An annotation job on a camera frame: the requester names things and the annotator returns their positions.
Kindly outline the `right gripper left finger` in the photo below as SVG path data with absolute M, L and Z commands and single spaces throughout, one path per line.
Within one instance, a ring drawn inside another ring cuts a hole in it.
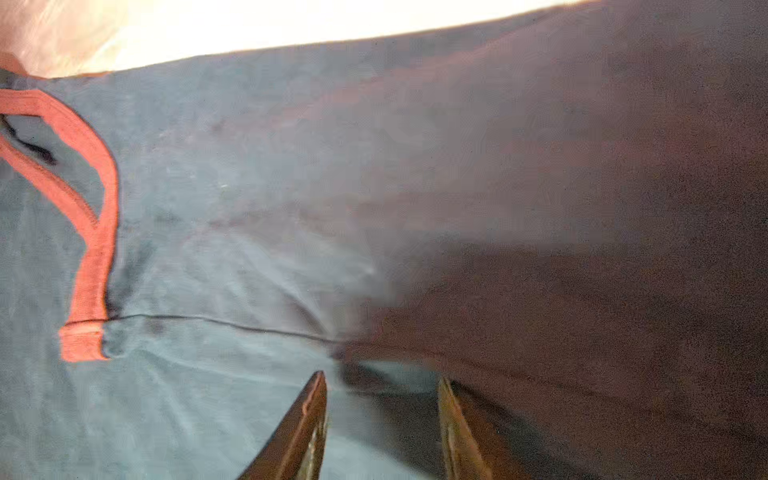
M 318 480 L 327 438 L 327 393 L 324 373 L 314 372 L 239 479 Z

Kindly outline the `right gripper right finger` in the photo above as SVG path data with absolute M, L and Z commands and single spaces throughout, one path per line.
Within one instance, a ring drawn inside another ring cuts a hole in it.
M 532 479 L 470 393 L 446 377 L 437 392 L 446 479 Z

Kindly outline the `navy tank top red trim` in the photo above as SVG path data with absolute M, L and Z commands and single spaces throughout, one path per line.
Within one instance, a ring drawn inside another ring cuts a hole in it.
M 577 1 L 182 53 L 1 6 L 1 475 L 234 479 L 315 372 L 325 479 L 767 475 L 767 5 Z

